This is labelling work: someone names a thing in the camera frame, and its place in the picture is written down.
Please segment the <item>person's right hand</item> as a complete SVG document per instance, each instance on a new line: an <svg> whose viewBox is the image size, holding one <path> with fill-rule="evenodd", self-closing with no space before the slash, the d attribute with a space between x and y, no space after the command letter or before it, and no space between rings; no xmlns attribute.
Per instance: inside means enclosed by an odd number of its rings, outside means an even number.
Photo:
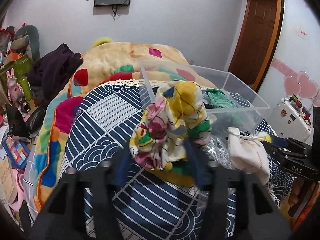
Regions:
<svg viewBox="0 0 320 240"><path fill-rule="evenodd" d="M298 219L306 210L311 215L319 215L319 181L297 177L292 184L288 203L288 215L293 219Z"/></svg>

